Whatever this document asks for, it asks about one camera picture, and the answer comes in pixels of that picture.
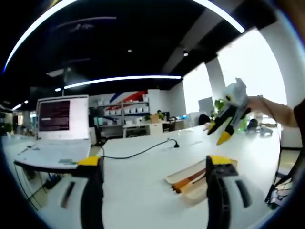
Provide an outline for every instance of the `ceiling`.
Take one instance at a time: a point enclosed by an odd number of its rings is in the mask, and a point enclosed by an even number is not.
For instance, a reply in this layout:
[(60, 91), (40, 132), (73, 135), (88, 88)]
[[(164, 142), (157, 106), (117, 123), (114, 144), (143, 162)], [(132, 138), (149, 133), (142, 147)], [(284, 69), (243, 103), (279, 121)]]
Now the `ceiling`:
[[(22, 1), (20, 8), (27, 9), (19, 15), (22, 20), (5, 25), (7, 31), (14, 29), (2, 43), (2, 66), (20, 36), (52, 4), (33, 2), (29, 5)], [(29, 100), (27, 107), (32, 109), (37, 98), (61, 95), (54, 89), (63, 84), (131, 75), (184, 76), (200, 63), (209, 62), (219, 49), (240, 35), (221, 20), (193, 48), (188, 47), (189, 56), (183, 58), (187, 45), (181, 45), (182, 40), (207, 10), (191, 0), (79, 0), (48, 18), (19, 47), (0, 76), (0, 85), (5, 85), (0, 92), (2, 101), (12, 108)], [(244, 1), (231, 15), (246, 30), (275, 21), (272, 10), (258, 0)], [(165, 71), (165, 64), (177, 48), (181, 50), (181, 61), (170, 72)], [(66, 83), (63, 75), (46, 74), (67, 68), (71, 71), (67, 72)], [(169, 90), (178, 82), (151, 79), (97, 83), (66, 90), (65, 94)]]

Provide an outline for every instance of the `monitor screen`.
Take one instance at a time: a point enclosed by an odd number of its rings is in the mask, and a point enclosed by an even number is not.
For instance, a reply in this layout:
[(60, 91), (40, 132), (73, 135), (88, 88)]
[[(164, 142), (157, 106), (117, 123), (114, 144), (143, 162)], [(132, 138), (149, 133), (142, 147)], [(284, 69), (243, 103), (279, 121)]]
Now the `monitor screen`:
[(40, 103), (39, 131), (69, 130), (70, 101)]

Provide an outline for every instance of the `floor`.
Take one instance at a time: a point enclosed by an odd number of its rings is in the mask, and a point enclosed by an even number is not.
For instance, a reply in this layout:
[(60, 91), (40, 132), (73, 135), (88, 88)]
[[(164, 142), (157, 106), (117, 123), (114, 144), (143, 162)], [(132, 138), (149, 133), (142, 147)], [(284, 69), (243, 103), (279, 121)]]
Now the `floor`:
[[(95, 156), (99, 152), (100, 147), (93, 146), (90, 150), (89, 156)], [(283, 150), (280, 167), (285, 169), (291, 169), (294, 165), (297, 157), (299, 155), (298, 151)], [(31, 198), (30, 201), (33, 203), (35, 208), (38, 210), (46, 206), (48, 201), (48, 190), (43, 188), (39, 189)]]

